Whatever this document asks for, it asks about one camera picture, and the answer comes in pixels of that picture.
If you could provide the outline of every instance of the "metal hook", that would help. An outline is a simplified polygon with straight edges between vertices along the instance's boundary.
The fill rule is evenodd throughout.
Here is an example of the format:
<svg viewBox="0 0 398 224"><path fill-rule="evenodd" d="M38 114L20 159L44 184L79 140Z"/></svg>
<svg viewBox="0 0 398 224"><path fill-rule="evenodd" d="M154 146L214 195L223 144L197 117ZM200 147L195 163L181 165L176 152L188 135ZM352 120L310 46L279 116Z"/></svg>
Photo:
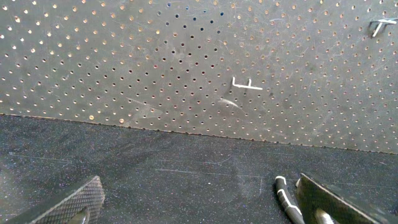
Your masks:
<svg viewBox="0 0 398 224"><path fill-rule="evenodd" d="M385 23L386 25L397 24L396 20L398 20L398 18L379 19L377 21L372 21L372 22L378 22L379 23L379 25L377 25L377 27L376 27L376 30L374 30L372 37L375 37L377 35L377 33L379 32L379 30L380 30L381 26L383 25L383 23Z"/></svg>
<svg viewBox="0 0 398 224"><path fill-rule="evenodd" d="M235 87L238 87L238 88L248 88L248 89L252 89L252 90L262 90L262 88L260 88L260 87L251 86L251 79L250 78L249 78L249 85L245 86L245 85L235 84L235 77L232 77L232 86L235 86Z"/></svg>

